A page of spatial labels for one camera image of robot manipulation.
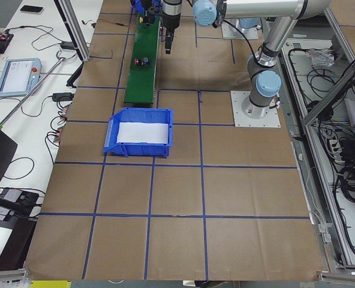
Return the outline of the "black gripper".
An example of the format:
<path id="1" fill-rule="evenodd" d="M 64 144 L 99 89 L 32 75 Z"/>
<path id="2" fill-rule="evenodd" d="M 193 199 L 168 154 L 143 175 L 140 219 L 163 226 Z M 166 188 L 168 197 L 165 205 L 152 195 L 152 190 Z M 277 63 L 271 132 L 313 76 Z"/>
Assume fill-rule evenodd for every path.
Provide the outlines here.
<path id="1" fill-rule="evenodd" d="M 145 11 L 143 16 L 141 16 L 141 17 L 144 17 L 143 24 L 154 24 L 155 23 L 156 16 L 159 15 L 159 13 L 160 13 L 160 4 L 158 6 L 152 5 L 151 7 L 149 7 Z"/>
<path id="2" fill-rule="evenodd" d="M 175 29 L 180 25 L 180 14 L 169 15 L 162 12 L 163 27 L 166 29 L 165 35 L 165 52 L 166 54 L 171 54 L 172 43 L 174 39 Z"/>

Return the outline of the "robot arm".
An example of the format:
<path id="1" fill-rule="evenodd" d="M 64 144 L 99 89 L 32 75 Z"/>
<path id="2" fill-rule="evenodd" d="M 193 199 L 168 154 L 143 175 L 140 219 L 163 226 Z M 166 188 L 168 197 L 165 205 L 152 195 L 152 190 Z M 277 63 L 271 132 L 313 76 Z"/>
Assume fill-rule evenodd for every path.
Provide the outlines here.
<path id="1" fill-rule="evenodd" d="M 259 51 L 248 61 L 251 92 L 242 103 L 243 113 L 261 119 L 281 87 L 281 78 L 273 68 L 277 56 L 290 32 L 300 19 L 308 19 L 323 12 L 330 1 L 193 1 L 192 13 L 196 24 L 219 27 L 228 19 L 274 17 L 274 24 Z"/>

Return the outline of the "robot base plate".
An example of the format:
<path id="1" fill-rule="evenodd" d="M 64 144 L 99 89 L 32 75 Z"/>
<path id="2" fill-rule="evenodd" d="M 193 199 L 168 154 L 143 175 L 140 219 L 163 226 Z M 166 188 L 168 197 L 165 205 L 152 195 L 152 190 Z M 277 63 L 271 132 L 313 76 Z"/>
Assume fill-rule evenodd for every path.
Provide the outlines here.
<path id="1" fill-rule="evenodd" d="M 280 128 L 278 109 L 272 100 L 267 107 L 250 102 L 249 91 L 230 91 L 235 127 Z"/>

